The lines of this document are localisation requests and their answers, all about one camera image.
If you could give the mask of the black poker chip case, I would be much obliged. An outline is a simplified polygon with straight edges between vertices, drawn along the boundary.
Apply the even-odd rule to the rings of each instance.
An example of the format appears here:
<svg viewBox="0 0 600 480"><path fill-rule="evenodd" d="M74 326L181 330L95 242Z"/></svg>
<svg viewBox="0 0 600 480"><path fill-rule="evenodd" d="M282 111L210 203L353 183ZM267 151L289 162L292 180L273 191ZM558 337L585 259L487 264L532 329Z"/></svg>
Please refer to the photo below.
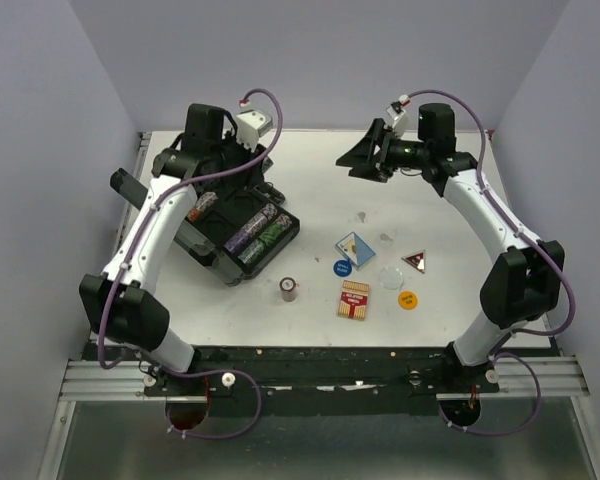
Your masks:
<svg viewBox="0 0 600 480"><path fill-rule="evenodd" d="M139 210L129 233L113 259L104 267L102 277L119 279L124 286L135 286L153 293L162 262L172 244L181 246L200 265L219 280L235 286L256 277L261 270L298 234L299 220L286 211L262 178L253 183L234 186L238 175L207 176L205 182L192 183L191 169L179 178L163 168L155 173L147 186L126 170L112 174L111 187ZM186 216L205 192L215 192L218 199L195 222ZM266 204L277 208L277 214L234 254L224 244ZM245 265L238 256L281 214L289 215L292 225L252 264Z"/></svg>

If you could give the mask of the brown white poker chip stack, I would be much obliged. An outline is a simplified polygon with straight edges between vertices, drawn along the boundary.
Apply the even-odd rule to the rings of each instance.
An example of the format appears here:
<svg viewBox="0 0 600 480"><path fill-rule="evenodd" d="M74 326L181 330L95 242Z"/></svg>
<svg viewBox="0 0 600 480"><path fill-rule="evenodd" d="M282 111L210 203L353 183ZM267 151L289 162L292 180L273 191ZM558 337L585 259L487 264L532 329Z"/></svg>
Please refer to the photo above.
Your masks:
<svg viewBox="0 0 600 480"><path fill-rule="evenodd" d="M297 282L292 277L284 277L279 282L281 298L293 302L297 298Z"/></svg>

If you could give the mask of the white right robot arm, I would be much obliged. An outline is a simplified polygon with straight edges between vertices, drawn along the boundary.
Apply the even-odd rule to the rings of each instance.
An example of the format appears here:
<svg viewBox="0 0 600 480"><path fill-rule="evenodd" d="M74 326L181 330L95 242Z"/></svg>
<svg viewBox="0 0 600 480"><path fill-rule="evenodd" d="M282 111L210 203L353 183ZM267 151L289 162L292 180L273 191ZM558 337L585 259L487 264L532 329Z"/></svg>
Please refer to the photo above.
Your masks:
<svg viewBox="0 0 600 480"><path fill-rule="evenodd" d="M478 160L456 148L455 113L445 103L427 103L418 110L417 138L403 139L406 104L393 103L392 123L380 118L348 152L337 159L354 178L385 183L403 168L415 169L436 193L465 219L486 249L491 270L480 292L481 310L467 330L447 348L450 361L440 379L460 392L476 380L477 366L486 364L510 335L557 305L564 249L543 241L512 214L479 172Z"/></svg>

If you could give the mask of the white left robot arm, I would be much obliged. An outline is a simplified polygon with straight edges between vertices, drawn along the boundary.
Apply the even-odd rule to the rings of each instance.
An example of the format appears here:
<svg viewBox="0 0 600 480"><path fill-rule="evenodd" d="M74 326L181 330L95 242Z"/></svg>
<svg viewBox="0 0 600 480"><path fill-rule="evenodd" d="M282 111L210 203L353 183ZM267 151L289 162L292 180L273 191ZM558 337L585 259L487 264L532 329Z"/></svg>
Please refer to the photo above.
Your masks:
<svg viewBox="0 0 600 480"><path fill-rule="evenodd" d="M181 395L194 393L202 380L192 364L194 347L170 326L169 311L155 298L163 260L198 195L195 184L224 179L261 163L270 150L261 138L279 135L282 115L270 115L240 102L241 111L193 104L180 144L154 160L152 178L129 233L99 275L85 275L79 285L97 358L105 369L105 342L136 348L168 370L167 382Z"/></svg>

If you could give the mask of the purple chip row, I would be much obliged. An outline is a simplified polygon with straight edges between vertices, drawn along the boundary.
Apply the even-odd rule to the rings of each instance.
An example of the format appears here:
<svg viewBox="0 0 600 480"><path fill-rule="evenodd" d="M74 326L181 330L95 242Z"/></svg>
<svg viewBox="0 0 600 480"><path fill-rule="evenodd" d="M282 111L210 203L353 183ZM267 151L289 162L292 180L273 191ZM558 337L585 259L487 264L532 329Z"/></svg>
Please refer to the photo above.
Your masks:
<svg viewBox="0 0 600 480"><path fill-rule="evenodd" d="M224 248L232 254L238 252L276 214L277 208L271 203L266 204L224 244Z"/></svg>

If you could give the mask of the green blue chip row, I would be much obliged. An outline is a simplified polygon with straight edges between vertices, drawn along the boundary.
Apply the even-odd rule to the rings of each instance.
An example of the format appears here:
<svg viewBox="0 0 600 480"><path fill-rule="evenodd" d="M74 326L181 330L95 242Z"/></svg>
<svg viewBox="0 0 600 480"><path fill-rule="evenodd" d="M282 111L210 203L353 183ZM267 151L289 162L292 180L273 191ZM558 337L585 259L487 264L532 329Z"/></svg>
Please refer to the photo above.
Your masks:
<svg viewBox="0 0 600 480"><path fill-rule="evenodd" d="M247 248L238 256L245 265L254 263L267 248L271 247L277 239L291 227L292 220L289 215L281 214L269 227L267 227Z"/></svg>

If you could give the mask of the blue playing card deck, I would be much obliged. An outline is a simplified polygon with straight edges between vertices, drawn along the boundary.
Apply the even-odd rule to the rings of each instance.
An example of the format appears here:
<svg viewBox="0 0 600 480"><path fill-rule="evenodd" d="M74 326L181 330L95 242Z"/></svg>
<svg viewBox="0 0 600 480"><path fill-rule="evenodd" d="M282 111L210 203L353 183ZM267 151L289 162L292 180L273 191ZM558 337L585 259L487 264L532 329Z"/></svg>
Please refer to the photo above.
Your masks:
<svg viewBox="0 0 600 480"><path fill-rule="evenodd" d="M335 243L336 250L359 270L376 256L375 250L356 232L351 232Z"/></svg>

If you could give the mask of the blue small blind button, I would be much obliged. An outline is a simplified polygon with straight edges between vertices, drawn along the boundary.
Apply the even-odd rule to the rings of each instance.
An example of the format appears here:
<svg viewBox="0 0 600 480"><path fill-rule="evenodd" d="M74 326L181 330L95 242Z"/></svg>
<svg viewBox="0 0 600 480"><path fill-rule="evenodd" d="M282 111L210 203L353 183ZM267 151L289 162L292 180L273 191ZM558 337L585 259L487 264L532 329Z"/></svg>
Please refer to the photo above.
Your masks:
<svg viewBox="0 0 600 480"><path fill-rule="evenodd" d="M348 277L352 273L352 264L345 259L338 260L333 264L333 272L338 277Z"/></svg>

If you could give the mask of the red triangular plaque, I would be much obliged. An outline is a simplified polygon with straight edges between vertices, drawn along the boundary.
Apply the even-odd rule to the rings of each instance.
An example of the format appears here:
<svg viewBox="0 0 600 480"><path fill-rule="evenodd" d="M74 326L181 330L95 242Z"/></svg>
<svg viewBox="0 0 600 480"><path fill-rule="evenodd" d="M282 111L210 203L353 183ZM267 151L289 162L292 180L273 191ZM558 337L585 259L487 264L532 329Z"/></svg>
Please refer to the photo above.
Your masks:
<svg viewBox="0 0 600 480"><path fill-rule="evenodd" d="M426 251L419 250L402 257L402 260L421 274L426 273Z"/></svg>

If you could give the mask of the clear round dealer button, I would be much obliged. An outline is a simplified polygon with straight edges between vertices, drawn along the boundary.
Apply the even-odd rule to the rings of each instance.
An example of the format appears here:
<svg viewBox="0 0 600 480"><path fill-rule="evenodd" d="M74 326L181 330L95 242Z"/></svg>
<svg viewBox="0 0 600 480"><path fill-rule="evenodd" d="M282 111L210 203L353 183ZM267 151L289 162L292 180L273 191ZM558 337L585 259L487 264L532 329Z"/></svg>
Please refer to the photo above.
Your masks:
<svg viewBox="0 0 600 480"><path fill-rule="evenodd" d="M404 277L400 269L387 266L379 272L378 280L380 285L385 289L400 290L404 282Z"/></svg>

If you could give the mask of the red playing card deck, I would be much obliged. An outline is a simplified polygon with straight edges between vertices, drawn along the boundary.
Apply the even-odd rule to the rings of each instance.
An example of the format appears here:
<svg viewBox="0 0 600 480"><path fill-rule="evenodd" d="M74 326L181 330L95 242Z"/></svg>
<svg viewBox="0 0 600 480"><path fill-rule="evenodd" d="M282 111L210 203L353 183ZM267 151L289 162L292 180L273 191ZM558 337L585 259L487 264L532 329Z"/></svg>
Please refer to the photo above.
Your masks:
<svg viewBox="0 0 600 480"><path fill-rule="evenodd" d="M370 287L366 283L345 280L342 284L337 315L364 320L368 308Z"/></svg>

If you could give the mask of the orange big blind button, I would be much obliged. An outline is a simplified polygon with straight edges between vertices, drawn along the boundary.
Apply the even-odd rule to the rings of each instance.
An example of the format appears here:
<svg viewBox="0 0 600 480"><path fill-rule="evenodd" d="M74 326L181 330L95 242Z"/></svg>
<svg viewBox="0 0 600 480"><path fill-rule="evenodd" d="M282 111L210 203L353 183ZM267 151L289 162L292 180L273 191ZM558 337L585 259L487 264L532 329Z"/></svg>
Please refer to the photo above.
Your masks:
<svg viewBox="0 0 600 480"><path fill-rule="evenodd" d="M398 304L405 310L414 310L419 304L419 299L414 292L402 291L398 296Z"/></svg>

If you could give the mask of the black mounting rail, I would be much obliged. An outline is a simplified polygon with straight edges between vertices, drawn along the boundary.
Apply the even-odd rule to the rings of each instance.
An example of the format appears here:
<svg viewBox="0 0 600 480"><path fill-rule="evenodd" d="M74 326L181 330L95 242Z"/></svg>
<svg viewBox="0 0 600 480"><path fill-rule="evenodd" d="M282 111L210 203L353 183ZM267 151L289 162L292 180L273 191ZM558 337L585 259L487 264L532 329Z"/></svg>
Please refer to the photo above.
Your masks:
<svg viewBox="0 0 600 480"><path fill-rule="evenodd" d="M86 401L156 401L177 415L431 416L450 399L499 390L493 367L454 367L439 348L203 347L199 379L163 373L128 354L111 370L93 356L70 363L62 390Z"/></svg>

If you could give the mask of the aluminium frame rail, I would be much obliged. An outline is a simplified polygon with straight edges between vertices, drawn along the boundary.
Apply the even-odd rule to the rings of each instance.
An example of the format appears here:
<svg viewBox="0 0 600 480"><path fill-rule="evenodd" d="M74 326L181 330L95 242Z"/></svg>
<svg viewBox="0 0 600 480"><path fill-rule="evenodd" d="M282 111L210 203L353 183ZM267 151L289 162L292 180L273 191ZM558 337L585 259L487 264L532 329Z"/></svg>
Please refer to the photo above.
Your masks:
<svg viewBox="0 0 600 480"><path fill-rule="evenodd" d="M523 361L512 358L499 360L495 370L499 376L498 396L511 398L535 398L536 383L543 398L586 397L590 390L582 368L575 357L527 357Z"/></svg>

